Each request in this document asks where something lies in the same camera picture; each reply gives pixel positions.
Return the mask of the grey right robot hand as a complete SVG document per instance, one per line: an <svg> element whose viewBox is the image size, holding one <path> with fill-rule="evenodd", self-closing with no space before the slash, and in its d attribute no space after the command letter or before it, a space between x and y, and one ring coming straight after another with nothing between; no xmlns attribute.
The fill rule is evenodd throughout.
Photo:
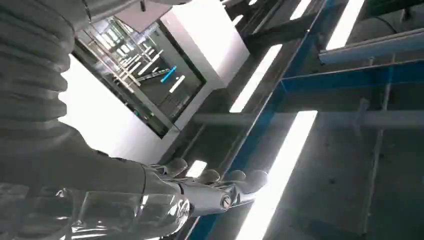
<svg viewBox="0 0 424 240"><path fill-rule="evenodd" d="M0 132L3 240L147 240L172 235L191 217L252 202L268 175L145 165L90 148L75 130L62 137Z"/></svg>

